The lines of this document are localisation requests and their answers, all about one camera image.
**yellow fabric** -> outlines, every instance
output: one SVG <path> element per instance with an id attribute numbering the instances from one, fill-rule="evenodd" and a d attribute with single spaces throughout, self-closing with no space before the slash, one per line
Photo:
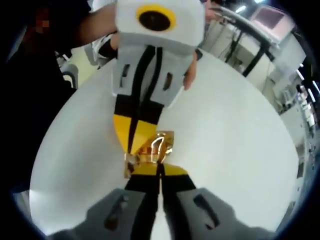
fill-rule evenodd
<path id="1" fill-rule="evenodd" d="M 157 174 L 157 167 L 156 163 L 145 163 L 142 162 L 139 166 L 134 168 L 132 175 L 150 175 L 156 176 Z"/>
<path id="2" fill-rule="evenodd" d="M 130 123 L 130 117 L 121 116 L 117 114 L 113 115 L 114 129 L 125 153 L 128 152 Z"/>
<path id="3" fill-rule="evenodd" d="M 164 174 L 166 176 L 188 175 L 188 172 L 179 166 L 164 163 Z"/>
<path id="4" fill-rule="evenodd" d="M 156 133 L 156 129 L 157 125 L 139 120 L 135 129 L 130 153 L 136 154 L 141 146 L 145 144 Z"/>
<path id="5" fill-rule="evenodd" d="M 169 31 L 175 28 L 177 24 L 175 13 L 171 9 L 165 8 L 159 4 L 146 4 L 139 7 L 138 10 L 136 11 L 136 19 L 138 20 L 139 23 L 140 23 L 139 21 L 140 16 L 143 13 L 149 12 L 149 11 L 158 12 L 160 14 L 165 15 L 169 19 L 170 27 L 162 32 Z"/>

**table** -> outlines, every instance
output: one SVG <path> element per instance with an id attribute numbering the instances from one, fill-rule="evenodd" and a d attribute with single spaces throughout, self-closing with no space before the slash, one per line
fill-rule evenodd
<path id="1" fill-rule="evenodd" d="M 47 235 L 78 225 L 91 206 L 127 182 L 113 126 L 114 64 L 69 99 L 38 151 L 30 210 Z M 163 111 L 157 129 L 175 134 L 168 163 L 186 169 L 196 186 L 228 204 L 239 222 L 276 230 L 294 190 L 298 155 L 281 118 L 241 74 L 204 52 L 191 89 Z M 152 232 L 152 239 L 158 238 L 169 238 L 163 212 Z"/>

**yellow circle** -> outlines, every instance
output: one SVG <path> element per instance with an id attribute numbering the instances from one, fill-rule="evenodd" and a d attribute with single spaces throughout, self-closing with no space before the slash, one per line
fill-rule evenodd
<path id="1" fill-rule="evenodd" d="M 169 19 L 170 27 L 167 28 L 166 30 L 161 31 L 161 32 L 172 30 L 176 26 L 177 21 L 176 21 L 175 13 L 171 9 L 165 8 L 159 4 L 147 4 L 147 5 L 143 5 L 143 6 L 139 7 L 136 11 L 136 19 L 138 20 L 138 22 L 140 23 L 139 19 L 142 14 L 144 14 L 146 12 L 150 12 L 150 11 L 163 14 Z"/>

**computer monitor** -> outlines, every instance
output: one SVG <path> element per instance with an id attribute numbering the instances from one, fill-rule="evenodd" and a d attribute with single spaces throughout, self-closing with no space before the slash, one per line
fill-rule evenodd
<path id="1" fill-rule="evenodd" d="M 265 5 L 258 7 L 249 20 L 277 44 L 280 44 L 295 26 L 294 21 L 286 13 Z"/>

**white fabric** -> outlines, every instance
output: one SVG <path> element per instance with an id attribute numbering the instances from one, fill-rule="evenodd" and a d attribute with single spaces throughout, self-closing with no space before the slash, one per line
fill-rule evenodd
<path id="1" fill-rule="evenodd" d="M 116 2 L 116 0 L 93 0 L 92 10 L 97 11 L 100 8 L 104 7 L 105 5 L 108 5 L 114 2 Z M 93 57 L 94 57 L 94 60 L 97 61 L 98 63 L 100 63 L 99 59 L 106 59 L 106 57 L 99 54 L 99 50 L 111 37 L 112 37 L 112 34 L 108 36 L 103 36 L 92 42 Z"/>

